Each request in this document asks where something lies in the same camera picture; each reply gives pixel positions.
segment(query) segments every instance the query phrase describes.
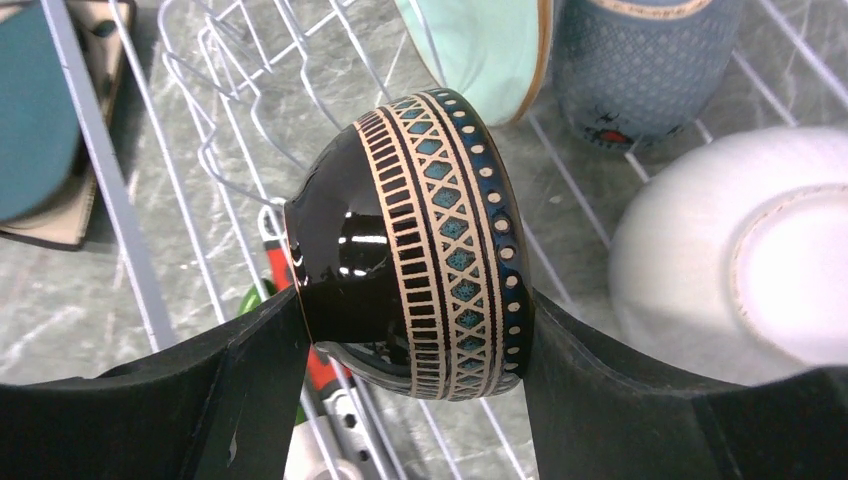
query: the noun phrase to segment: cup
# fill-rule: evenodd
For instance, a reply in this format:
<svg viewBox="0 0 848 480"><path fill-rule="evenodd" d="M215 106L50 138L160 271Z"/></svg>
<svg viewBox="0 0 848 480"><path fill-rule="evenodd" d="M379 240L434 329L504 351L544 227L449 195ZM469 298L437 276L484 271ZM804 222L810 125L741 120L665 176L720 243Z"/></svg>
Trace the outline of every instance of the cup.
<svg viewBox="0 0 848 480"><path fill-rule="evenodd" d="M657 144L695 120L718 89L742 0L568 0L552 79L573 132L601 148Z"/></svg>
<svg viewBox="0 0 848 480"><path fill-rule="evenodd" d="M468 99L489 126L520 119L539 93L554 3L395 0L433 79Z"/></svg>

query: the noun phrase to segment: white bowl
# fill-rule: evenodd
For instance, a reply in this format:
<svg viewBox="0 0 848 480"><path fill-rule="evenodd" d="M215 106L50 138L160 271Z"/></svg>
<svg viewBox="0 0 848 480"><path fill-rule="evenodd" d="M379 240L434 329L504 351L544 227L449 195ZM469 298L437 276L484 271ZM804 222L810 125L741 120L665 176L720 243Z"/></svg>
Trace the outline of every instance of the white bowl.
<svg viewBox="0 0 848 480"><path fill-rule="evenodd" d="M634 348L755 384L848 364L848 131L770 128L698 148L628 206L610 251Z"/></svg>

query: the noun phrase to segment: mug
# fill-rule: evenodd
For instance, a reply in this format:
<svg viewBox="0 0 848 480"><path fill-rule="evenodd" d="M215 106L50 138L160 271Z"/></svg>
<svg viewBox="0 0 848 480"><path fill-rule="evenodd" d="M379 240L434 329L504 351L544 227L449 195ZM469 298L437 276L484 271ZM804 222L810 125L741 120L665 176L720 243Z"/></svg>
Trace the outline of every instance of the mug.
<svg viewBox="0 0 848 480"><path fill-rule="evenodd" d="M742 0L569 0L559 13L553 87L593 145L650 147L693 121L730 60Z"/></svg>

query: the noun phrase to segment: patterned bowl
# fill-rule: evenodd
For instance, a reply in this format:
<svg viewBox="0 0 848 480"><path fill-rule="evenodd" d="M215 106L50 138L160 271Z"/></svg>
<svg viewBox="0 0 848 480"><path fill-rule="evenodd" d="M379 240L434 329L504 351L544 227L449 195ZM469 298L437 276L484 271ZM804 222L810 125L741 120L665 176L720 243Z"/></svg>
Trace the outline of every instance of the patterned bowl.
<svg viewBox="0 0 848 480"><path fill-rule="evenodd" d="M458 93L429 90L360 117L284 218L317 348L416 398L519 383L534 313L522 223L494 141Z"/></svg>

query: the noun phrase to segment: teal diamond pattern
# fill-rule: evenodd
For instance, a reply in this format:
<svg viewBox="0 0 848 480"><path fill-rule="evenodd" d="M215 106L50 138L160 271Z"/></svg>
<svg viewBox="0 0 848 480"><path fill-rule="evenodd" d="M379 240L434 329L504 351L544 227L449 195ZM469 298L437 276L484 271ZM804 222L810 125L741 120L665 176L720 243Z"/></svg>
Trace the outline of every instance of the teal diamond pattern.
<svg viewBox="0 0 848 480"><path fill-rule="evenodd" d="M459 191L453 188L442 187L433 196L433 203L442 207L450 208L459 200Z"/></svg>
<svg viewBox="0 0 848 480"><path fill-rule="evenodd" d="M473 352L486 344L486 341L480 337L467 336L457 342L457 346L466 352Z"/></svg>
<svg viewBox="0 0 848 480"><path fill-rule="evenodd" d="M422 113L424 113L424 110L420 108L413 108L401 113L400 118L403 118L404 120L412 120L414 118L418 118L418 116Z"/></svg>
<svg viewBox="0 0 848 480"><path fill-rule="evenodd" d="M423 135L429 132L431 128L433 128L433 122L415 122L407 130L409 130L409 133Z"/></svg>
<svg viewBox="0 0 848 480"><path fill-rule="evenodd" d="M461 272L474 263L474 253L464 248L457 248L448 256L447 260L451 268Z"/></svg>
<svg viewBox="0 0 848 480"><path fill-rule="evenodd" d="M466 310L456 317L456 323L471 330L483 321L483 314L474 310Z"/></svg>
<svg viewBox="0 0 848 480"><path fill-rule="evenodd" d="M453 240L457 240L466 230L468 230L468 222L458 218L448 217L445 223L439 228L439 233Z"/></svg>
<svg viewBox="0 0 848 480"><path fill-rule="evenodd" d="M459 382L463 385L476 385L476 384L480 383L480 379L477 378L477 377L462 377L459 380L457 380L457 382Z"/></svg>
<svg viewBox="0 0 848 480"><path fill-rule="evenodd" d="M468 280L461 280L451 289L454 298L462 302L470 302L478 293L480 293L480 285Z"/></svg>
<svg viewBox="0 0 848 480"><path fill-rule="evenodd" d="M476 369L478 369L482 366L483 366L483 361L477 360L476 358L469 358L467 360L459 362L459 367L464 368L465 370L476 370Z"/></svg>
<svg viewBox="0 0 848 480"><path fill-rule="evenodd" d="M451 171L453 167L449 163L435 161L427 165L427 168L424 169L424 175L433 180L441 180L445 178L445 175Z"/></svg>
<svg viewBox="0 0 848 480"><path fill-rule="evenodd" d="M432 155L436 153L436 151L441 148L442 141L436 140L433 138L425 138L421 140L421 143L415 148L415 151L418 153L423 153L424 155Z"/></svg>

